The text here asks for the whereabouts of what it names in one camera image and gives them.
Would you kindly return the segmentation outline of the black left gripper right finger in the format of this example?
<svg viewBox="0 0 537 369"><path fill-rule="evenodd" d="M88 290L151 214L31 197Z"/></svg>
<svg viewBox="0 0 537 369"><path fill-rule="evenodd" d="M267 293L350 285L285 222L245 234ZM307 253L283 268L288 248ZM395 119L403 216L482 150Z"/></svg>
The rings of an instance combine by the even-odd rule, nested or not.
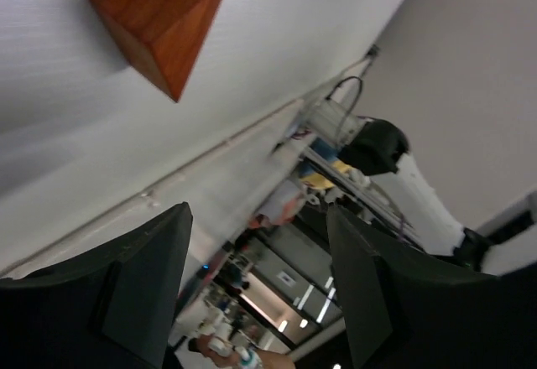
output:
<svg viewBox="0 0 537 369"><path fill-rule="evenodd" d="M333 206L336 296L356 368L533 368L536 267L493 276L419 252Z"/></svg>

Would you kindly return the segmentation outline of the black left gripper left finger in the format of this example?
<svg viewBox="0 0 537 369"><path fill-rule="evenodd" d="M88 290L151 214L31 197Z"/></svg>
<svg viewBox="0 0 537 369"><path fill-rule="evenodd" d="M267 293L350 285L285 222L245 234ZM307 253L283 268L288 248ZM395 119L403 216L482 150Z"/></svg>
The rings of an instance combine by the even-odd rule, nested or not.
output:
<svg viewBox="0 0 537 369"><path fill-rule="evenodd" d="M140 227L21 279L1 281L3 368L160 368L193 216Z"/></svg>

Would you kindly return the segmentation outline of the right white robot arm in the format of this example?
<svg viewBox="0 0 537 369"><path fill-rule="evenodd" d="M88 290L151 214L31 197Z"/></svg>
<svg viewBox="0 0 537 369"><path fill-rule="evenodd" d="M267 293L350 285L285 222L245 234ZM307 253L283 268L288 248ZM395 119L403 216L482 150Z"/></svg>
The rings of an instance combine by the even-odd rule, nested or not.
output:
<svg viewBox="0 0 537 369"><path fill-rule="evenodd" d="M397 211L389 212L350 180L333 173L376 217L422 251L481 271L493 243L462 225L429 186L404 133L391 122L347 113L335 101L319 101L305 114L305 125L336 151L344 164L378 186Z"/></svg>

